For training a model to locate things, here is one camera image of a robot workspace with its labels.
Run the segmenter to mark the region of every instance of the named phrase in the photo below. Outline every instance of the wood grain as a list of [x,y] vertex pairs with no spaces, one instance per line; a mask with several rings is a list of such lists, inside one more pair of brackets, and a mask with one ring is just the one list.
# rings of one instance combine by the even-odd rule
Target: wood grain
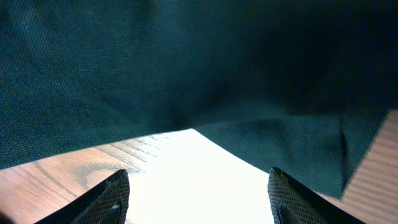
[[[157,134],[0,170],[0,210],[33,223],[118,169],[129,172],[126,223],[272,223],[267,174],[194,130]],[[398,112],[392,111],[342,200],[367,223],[398,223]]]

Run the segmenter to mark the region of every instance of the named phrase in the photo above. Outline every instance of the wooden table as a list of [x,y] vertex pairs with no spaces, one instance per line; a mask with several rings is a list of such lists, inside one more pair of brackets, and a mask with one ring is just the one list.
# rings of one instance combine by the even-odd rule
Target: wooden table
[[[118,169],[129,171],[126,223],[273,223],[268,174],[194,130],[91,147],[0,170],[0,210],[33,223]],[[341,201],[368,223],[398,223],[398,113],[391,112]]]

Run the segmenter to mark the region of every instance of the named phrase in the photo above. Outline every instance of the green cloth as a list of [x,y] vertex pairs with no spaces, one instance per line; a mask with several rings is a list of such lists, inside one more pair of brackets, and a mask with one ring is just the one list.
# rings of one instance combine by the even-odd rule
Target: green cloth
[[0,169],[196,128],[338,197],[398,104],[396,6],[0,0]]

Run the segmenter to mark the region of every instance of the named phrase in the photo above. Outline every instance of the table surface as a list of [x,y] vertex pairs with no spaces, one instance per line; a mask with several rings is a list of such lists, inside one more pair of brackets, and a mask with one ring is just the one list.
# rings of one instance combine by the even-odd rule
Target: table surface
[[[0,210],[33,223],[118,169],[129,172],[126,223],[273,223],[268,174],[196,131],[156,134],[0,170]],[[367,223],[398,223],[398,112],[391,111],[342,200]]]

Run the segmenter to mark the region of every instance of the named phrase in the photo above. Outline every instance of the textured black grip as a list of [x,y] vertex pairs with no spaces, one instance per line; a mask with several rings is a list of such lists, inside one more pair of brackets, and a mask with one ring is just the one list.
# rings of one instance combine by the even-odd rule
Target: textured black grip
[[123,224],[129,207],[129,176],[119,170],[37,224]]
[[268,194],[275,224],[363,223],[278,168],[269,172]]

